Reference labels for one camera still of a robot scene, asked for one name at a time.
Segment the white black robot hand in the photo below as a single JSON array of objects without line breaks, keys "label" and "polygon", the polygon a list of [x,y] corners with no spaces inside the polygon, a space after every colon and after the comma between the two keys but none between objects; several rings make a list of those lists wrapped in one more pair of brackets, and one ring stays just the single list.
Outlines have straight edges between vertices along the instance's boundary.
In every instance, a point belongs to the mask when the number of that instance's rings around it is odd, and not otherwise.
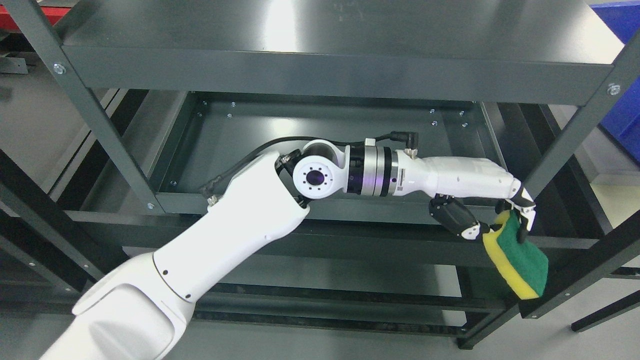
[{"label": "white black robot hand", "polygon": [[515,211],[515,236],[523,244],[532,230],[537,206],[512,173],[487,158],[397,156],[397,182],[393,196],[422,192],[430,197],[429,214],[446,230],[466,240],[496,232],[498,225],[479,221],[460,199],[483,198],[500,201],[501,210]]}]

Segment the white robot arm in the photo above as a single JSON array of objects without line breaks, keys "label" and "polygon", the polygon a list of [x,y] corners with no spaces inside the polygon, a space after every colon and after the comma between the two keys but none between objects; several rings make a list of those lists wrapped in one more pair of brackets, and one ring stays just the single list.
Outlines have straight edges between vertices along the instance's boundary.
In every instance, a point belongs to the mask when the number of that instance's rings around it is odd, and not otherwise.
[{"label": "white robot arm", "polygon": [[44,360],[161,360],[182,338],[197,301],[244,260],[292,233],[310,212],[282,182],[290,171],[305,199],[347,189],[386,195],[400,177],[403,152],[346,146],[341,152],[316,139],[281,154],[257,155],[233,178],[220,199],[178,237],[155,251],[126,260],[93,285],[73,307],[70,326],[42,355]]}]

